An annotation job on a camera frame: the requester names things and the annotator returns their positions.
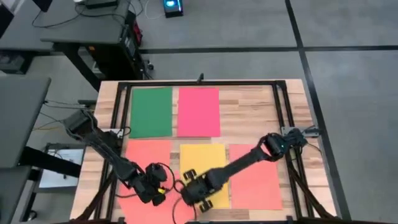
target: black desk leg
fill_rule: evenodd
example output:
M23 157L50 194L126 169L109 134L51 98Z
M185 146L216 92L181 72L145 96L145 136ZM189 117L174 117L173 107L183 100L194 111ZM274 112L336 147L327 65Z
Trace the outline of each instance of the black desk leg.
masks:
M91 71L86 63L78 54L79 44L56 43L54 48L62 51L65 56L69 58L72 64L79 70L79 72L86 78L86 80L93 86L96 91L100 90L101 80Z
M81 165L48 155L42 151L26 146L19 161L20 165L36 166L60 174L79 178Z

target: blue light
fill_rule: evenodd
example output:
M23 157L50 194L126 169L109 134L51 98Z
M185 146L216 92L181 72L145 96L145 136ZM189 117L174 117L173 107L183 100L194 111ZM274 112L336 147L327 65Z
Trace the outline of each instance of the blue light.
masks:
M166 2L166 6L168 6L168 7L172 7L172 6L174 6L174 4L175 4L174 1L167 1Z

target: colored paper sheet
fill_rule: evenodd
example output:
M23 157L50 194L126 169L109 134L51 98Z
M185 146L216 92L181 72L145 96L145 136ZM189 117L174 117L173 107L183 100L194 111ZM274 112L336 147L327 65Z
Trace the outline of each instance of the colored paper sheet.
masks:
M162 162L170 164L171 142L165 140L130 140L127 145L126 158L135 161L143 169L152 162ZM169 177L164 187L170 188L173 184L171 173L166 169ZM123 184L119 186L119 195L134 194L133 189L127 189ZM127 224L153 224L165 223L172 224L173 205L181 195L176 191L171 191L166 195L166 201L155 207L152 203L144 204L138 197L118 198L118 202L126 217ZM185 223L193 218L192 207L187 206L183 201L179 201L175 209L177 223Z
M172 135L172 88L133 89L130 138Z
M229 162L248 153L253 145L229 145ZM231 181L231 207L282 210L276 162L262 161L235 174Z
M177 136L220 136L217 88L179 88Z
M184 144L180 146L181 175L194 169L198 175L215 167L226 165L225 148L223 144ZM210 198L213 208L229 208L228 184Z

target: wooden table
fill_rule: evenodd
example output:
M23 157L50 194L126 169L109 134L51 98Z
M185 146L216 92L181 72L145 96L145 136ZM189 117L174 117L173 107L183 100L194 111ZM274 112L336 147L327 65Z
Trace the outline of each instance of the wooden table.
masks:
M286 80L287 90L292 107L293 117L296 126L311 126L312 118L308 108L303 83L301 80ZM98 95L95 116L98 119L100 128L109 128L113 113L114 100L116 97L118 82L103 82ZM229 144L256 144L258 139L270 132L279 133L279 123L275 110L274 97L271 86L218 86L220 89L220 121L221 137L218 138L163 138L173 142L170 155L170 166L174 171L179 171L179 145L180 144L225 144L227 153ZM126 93L122 94L121 102L124 101ZM176 136L177 127L177 106L178 87L173 90L173 134ZM119 105L118 118L121 117L123 103ZM126 149L127 138L124 140L123 152ZM308 140L313 145L318 145L316 139ZM307 174L308 186L319 202L331 213L336 214L333 199L331 197L325 166L322 155L318 149L306 146L303 149L303 163ZM97 193L103 159L91 148L86 150L80 179L73 203L70 218L76 218L91 199ZM295 216L292 194L290 191L289 178L285 160L278 162L278 173L280 189L283 200L283 210L232 210L212 209L209 212L200 214L198 220L285 220L287 215ZM303 215L306 215L303 195L300 192L300 201ZM103 212L106 213L108 198L104 197ZM117 200L115 200L113 220L123 217Z

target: floor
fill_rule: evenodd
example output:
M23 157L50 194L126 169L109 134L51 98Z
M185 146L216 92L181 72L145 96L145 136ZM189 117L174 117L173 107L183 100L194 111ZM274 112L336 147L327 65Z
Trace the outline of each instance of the floor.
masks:
M138 0L132 1L140 11ZM331 181L337 172L341 179L332 189L336 201L342 200L341 193L345 196L346 207L343 204L340 213L347 217L349 210L355 220L396 222L398 47L392 45L398 45L398 1L287 2L292 11L281 0L183 0L183 17L155 19L162 13L161 1L151 0L138 23L144 33L142 49L151 53L145 58L155 65L152 76L158 80L197 78L201 73L207 79L301 78L315 108L313 118L318 116L318 124L327 127L332 151L327 151L327 140L321 143L323 152L335 158ZM297 26L292 26L292 16ZM52 77L50 100L96 98L63 56L35 58L27 76ZM71 113L43 111L57 118ZM47 121L39 117L37 123ZM33 133L29 144L42 147L69 141L56 130ZM39 195L34 204L39 217L31 223L68 220L72 201L72 193Z

